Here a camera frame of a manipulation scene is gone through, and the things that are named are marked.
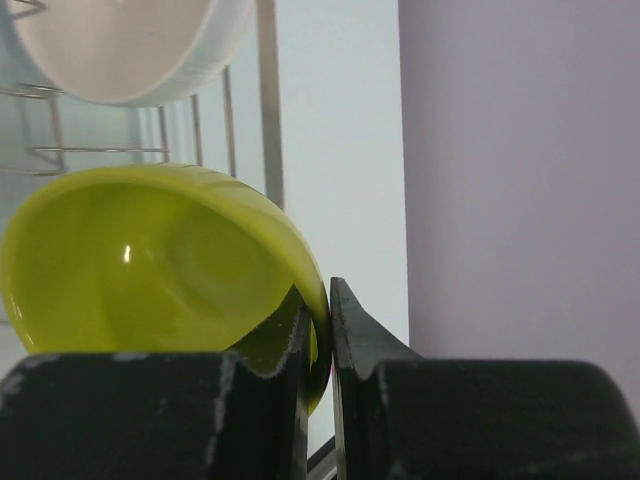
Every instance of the lavender wall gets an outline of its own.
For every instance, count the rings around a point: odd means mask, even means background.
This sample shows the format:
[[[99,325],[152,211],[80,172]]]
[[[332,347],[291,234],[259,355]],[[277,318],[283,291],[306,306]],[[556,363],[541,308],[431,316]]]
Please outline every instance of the lavender wall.
[[[582,358],[640,418],[640,2],[400,1],[410,338]]]

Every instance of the black object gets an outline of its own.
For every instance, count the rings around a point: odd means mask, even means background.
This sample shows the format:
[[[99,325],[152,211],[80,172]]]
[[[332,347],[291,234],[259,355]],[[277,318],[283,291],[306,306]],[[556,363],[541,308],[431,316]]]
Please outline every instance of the black object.
[[[338,478],[640,478],[640,438],[598,367],[425,360],[331,284]]]
[[[344,280],[331,307],[336,448],[310,478],[336,451],[348,480],[640,478],[597,367],[425,360]],[[0,384],[0,478],[304,478],[310,325],[292,289],[233,351],[29,357]]]
[[[309,328],[292,289],[236,351],[29,357],[0,384],[0,478],[304,478]]]

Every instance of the metal rod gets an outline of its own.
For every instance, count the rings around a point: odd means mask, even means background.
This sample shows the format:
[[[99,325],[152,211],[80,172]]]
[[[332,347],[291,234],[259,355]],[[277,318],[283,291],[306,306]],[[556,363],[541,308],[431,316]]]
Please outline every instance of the metal rod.
[[[46,5],[42,3],[40,0],[14,0],[18,3],[26,3],[27,5],[31,5],[32,7],[38,8],[46,8]]]
[[[38,90],[40,92],[50,92],[50,93],[64,93],[59,88],[55,87],[47,87],[45,85],[33,85],[32,83],[23,83],[24,87],[27,87],[29,90]]]
[[[53,128],[53,138],[56,144],[56,158],[58,166],[65,170],[65,148],[62,136],[62,123],[60,122],[60,109],[58,108],[58,98],[55,95],[49,97],[49,115],[51,118],[51,128]]]
[[[10,175],[25,175],[27,177],[54,177],[66,173],[65,168],[56,168],[52,170],[41,170],[37,168],[17,168],[17,167],[0,167],[0,173],[8,173]]]
[[[274,0],[256,2],[258,16],[258,52],[260,55],[260,97],[262,142],[267,197],[284,209],[282,165],[282,127],[278,74],[278,37]]]
[[[233,127],[233,102],[231,98],[231,67],[227,66],[222,73],[222,92],[224,95],[224,121],[227,132],[227,156],[229,159],[229,175],[238,177],[236,161],[236,139]]]
[[[16,90],[14,88],[1,88],[1,87],[0,87],[0,95],[8,95],[10,97],[19,97],[19,98],[32,98],[34,100],[47,100],[49,98],[48,95],[42,95],[35,92],[27,92],[24,90]]]
[[[67,152],[67,153],[168,153],[164,148],[96,148],[96,147],[34,147],[34,152]]]
[[[158,107],[158,121],[160,122],[160,142],[162,143],[162,161],[167,163],[171,160],[169,156],[169,137],[167,135],[167,118],[164,107]]]
[[[200,128],[200,106],[198,104],[198,95],[191,95],[191,114],[193,116],[193,141],[196,148],[196,165],[204,166],[204,158],[202,156],[202,131]]]

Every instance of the dish rack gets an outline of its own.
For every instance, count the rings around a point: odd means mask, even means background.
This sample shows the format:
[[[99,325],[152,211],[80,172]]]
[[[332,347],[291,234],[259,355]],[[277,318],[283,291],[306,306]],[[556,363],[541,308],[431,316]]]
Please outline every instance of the dish rack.
[[[46,5],[39,0],[13,0],[32,5],[32,13],[37,15],[46,10]],[[260,110],[262,116],[262,146],[264,153],[265,192],[267,197],[280,208],[284,207],[284,182],[282,172],[282,142],[280,124],[280,93],[278,76],[278,50],[276,34],[275,0],[256,1],[258,57],[260,75]],[[222,72],[223,105],[227,142],[228,169],[230,175],[237,177],[236,145],[233,124],[233,101],[231,95],[231,67]],[[56,88],[24,84],[19,88],[0,87],[0,95],[18,97],[25,100],[44,101],[48,104],[49,121],[53,132],[53,145],[30,147],[33,154],[43,158],[47,156],[49,167],[20,168],[0,166],[0,174],[27,176],[56,176],[67,172],[67,156],[74,153],[155,153],[162,155],[163,162],[171,161],[171,149],[167,131],[165,107],[155,108],[157,111],[160,146],[143,148],[124,147],[73,147],[65,142],[64,126],[58,108],[58,97],[64,94]],[[198,94],[190,97],[191,123],[195,164],[203,165],[202,127],[200,123],[200,101]]]

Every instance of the yellow-green bowl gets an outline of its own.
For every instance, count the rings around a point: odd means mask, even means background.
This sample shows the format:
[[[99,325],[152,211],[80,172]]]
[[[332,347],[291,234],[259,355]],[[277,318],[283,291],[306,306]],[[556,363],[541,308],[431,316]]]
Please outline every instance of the yellow-green bowl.
[[[327,298],[309,247],[266,197],[176,164],[96,168],[33,194],[0,251],[29,352],[220,351],[295,285],[313,318],[309,410],[329,376]]]

